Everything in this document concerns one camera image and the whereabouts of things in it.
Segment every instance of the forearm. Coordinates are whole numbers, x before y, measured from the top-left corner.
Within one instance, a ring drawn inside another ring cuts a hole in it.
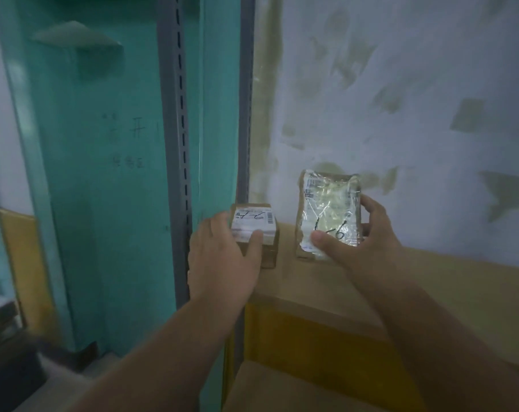
[[[519,376],[398,269],[354,277],[429,410],[519,411]]]
[[[241,308],[214,297],[190,301],[72,412],[192,410]]]

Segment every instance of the gray metal upright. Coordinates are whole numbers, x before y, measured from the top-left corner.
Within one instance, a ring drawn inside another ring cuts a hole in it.
[[[187,255],[192,234],[182,5],[183,0],[157,1],[160,89],[168,174],[175,303],[178,309],[189,299]]]
[[[236,201],[248,202],[250,164],[250,120],[254,64],[256,0],[240,1],[240,92],[238,118],[238,176]],[[234,376],[244,361],[244,311],[235,325]]]

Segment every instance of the person's right hand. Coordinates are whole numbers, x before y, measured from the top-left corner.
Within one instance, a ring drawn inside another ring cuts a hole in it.
[[[346,268],[353,282],[359,279],[358,276],[384,278],[387,274],[392,275],[395,269],[401,270],[405,263],[403,248],[383,205],[367,195],[360,197],[360,203],[370,213],[370,222],[362,224],[366,239],[357,247],[323,231],[311,233],[311,242]]]

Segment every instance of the package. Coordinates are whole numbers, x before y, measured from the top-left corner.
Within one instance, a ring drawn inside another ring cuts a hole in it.
[[[305,260],[326,260],[313,246],[311,233],[326,231],[338,240],[358,245],[360,229],[359,175],[335,175],[304,170],[299,178],[296,220],[296,255]]]
[[[262,269],[277,265],[279,252],[279,226],[269,204],[233,204],[231,207],[231,232],[246,254],[250,236],[256,230],[263,231]]]

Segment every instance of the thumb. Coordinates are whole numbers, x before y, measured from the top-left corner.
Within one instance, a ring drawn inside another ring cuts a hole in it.
[[[311,242],[335,262],[348,268],[350,267],[349,259],[356,251],[353,246],[342,243],[336,237],[319,230],[311,233]]]
[[[246,259],[250,261],[254,268],[261,267],[261,255],[263,245],[263,231],[260,229],[255,230],[250,237],[248,242],[248,250],[246,251]]]

